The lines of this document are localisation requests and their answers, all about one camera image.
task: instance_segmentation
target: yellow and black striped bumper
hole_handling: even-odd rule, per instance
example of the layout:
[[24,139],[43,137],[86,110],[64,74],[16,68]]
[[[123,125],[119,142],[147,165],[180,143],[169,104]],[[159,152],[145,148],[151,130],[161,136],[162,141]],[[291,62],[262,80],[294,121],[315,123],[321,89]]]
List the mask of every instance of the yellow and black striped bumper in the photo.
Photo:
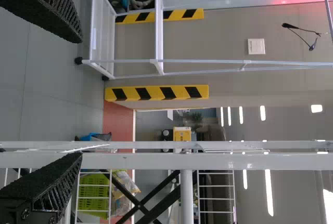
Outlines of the yellow and black striped bumper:
[[186,100],[208,98],[208,85],[127,86],[107,87],[105,89],[105,100],[109,102],[140,100]]
[[[203,8],[163,11],[163,21],[200,19],[203,19]],[[116,24],[148,23],[154,21],[155,12],[141,12],[139,14],[123,15],[116,17]]]

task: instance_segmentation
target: gray wall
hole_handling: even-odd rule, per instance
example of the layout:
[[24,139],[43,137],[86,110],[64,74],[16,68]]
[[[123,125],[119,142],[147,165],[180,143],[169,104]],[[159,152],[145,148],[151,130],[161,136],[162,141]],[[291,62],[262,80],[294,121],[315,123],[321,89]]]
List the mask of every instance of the gray wall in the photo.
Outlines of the gray wall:
[[[303,28],[327,31],[323,3],[236,8],[205,11],[205,18],[164,24],[166,59],[261,59],[331,61],[333,45],[323,36],[313,52],[281,27],[289,22]],[[118,25],[116,57],[153,57],[153,24]],[[309,42],[311,34],[303,35]],[[248,38],[265,38],[266,55],[247,55]],[[218,69],[232,65],[165,64],[165,71]],[[117,64],[116,75],[156,73],[152,65]],[[130,108],[188,108],[220,106],[291,106],[330,102],[333,99],[330,70],[248,72],[196,76],[159,77],[109,81],[106,86],[209,84],[210,99],[161,102],[120,102]]]
[[[310,106],[266,107],[266,121],[260,120],[259,107],[245,107],[244,123],[239,123],[238,108],[231,108],[232,125],[224,123],[228,140],[331,140],[333,105],[323,105],[322,113],[311,113]],[[319,210],[314,171],[271,171],[274,217],[267,212],[264,171],[247,171],[248,189],[243,187],[242,172],[236,172],[239,223],[323,223]],[[332,191],[329,172],[323,172],[324,188]]]

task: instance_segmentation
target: white metal railing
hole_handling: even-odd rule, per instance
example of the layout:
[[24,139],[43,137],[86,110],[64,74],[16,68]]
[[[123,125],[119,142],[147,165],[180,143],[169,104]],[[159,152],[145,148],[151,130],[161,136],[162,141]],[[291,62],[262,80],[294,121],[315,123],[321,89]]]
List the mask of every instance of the white metal railing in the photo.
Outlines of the white metal railing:
[[[221,172],[220,175],[229,177],[230,184],[217,187],[228,189],[232,196],[221,197],[223,200],[220,201],[232,202],[230,199],[233,199],[233,206],[235,206],[234,170],[333,170],[333,153],[330,153],[329,149],[333,147],[332,145],[333,141],[318,142],[315,140],[268,142],[0,142],[1,148],[16,150],[0,153],[0,168],[4,168],[4,181],[0,183],[1,185],[7,185],[9,178],[13,180],[19,177],[19,173],[14,174],[14,176],[11,174],[11,168],[41,168],[66,155],[64,151],[73,152],[90,149],[97,152],[83,153],[82,169],[110,169],[110,164],[112,164],[112,169],[180,169],[183,170],[181,173],[186,178],[182,183],[186,185],[192,185],[192,177],[189,177],[189,170],[226,170]],[[110,153],[110,149],[114,148],[194,149],[205,150],[205,153]],[[326,152],[316,153],[313,150],[325,150]],[[91,173],[99,174],[100,172],[93,171]],[[105,187],[111,189],[111,182],[110,185],[105,185]],[[191,198],[189,192],[186,195],[188,197],[185,199]],[[232,214],[235,211],[233,209],[226,212]]]
[[[107,0],[92,0],[92,20],[89,59],[82,62],[98,70],[110,79],[140,78],[156,76],[175,76],[211,73],[232,73],[232,72],[251,72],[251,71],[287,71],[287,70],[307,70],[307,69],[332,69],[333,62],[298,62],[298,61],[277,61],[277,60],[228,60],[228,59],[164,59],[163,57],[163,11],[176,8],[193,8],[203,3],[215,1],[232,0],[205,0],[191,2],[175,6],[164,6],[163,0],[155,0],[155,8],[151,10],[136,10],[134,13],[155,12],[155,56],[148,59],[115,59],[114,57],[114,31],[117,16],[126,16],[133,12],[116,13],[112,5]],[[333,41],[333,23],[328,0],[325,1],[327,19],[330,28],[330,35]],[[219,64],[239,64],[238,68],[219,69],[219,70],[198,70],[182,72],[165,72],[164,63],[219,63]],[[115,63],[151,63],[154,64],[157,73],[143,75],[115,76]],[[266,67],[249,67],[253,64],[264,64]]]

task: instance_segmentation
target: ceiling light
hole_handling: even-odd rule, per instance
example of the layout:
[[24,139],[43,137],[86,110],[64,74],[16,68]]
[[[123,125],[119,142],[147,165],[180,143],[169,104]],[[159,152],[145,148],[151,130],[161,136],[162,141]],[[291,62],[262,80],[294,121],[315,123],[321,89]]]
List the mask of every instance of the ceiling light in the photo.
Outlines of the ceiling light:
[[313,104],[311,105],[311,112],[318,113],[323,111],[323,106],[321,104]]
[[231,108],[228,107],[228,125],[231,126]]
[[243,120],[243,107],[240,106],[239,107],[239,122],[240,124],[243,124],[244,120]]
[[243,186],[245,189],[248,189],[248,173],[246,169],[243,169]]
[[266,182],[266,198],[267,198],[268,213],[270,214],[270,216],[274,216],[272,180],[271,180],[270,169],[265,169],[265,182]]
[[260,119],[261,121],[266,120],[266,109],[265,106],[260,106]]

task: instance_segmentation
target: screw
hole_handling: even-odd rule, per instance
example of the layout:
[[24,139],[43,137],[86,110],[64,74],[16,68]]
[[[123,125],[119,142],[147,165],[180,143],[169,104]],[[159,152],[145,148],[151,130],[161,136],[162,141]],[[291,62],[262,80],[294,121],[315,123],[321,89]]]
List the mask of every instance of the screw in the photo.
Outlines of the screw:
[[21,214],[21,219],[25,220],[30,215],[30,209],[26,207]]
[[55,223],[56,223],[56,217],[52,216],[48,221],[48,224],[55,224]]

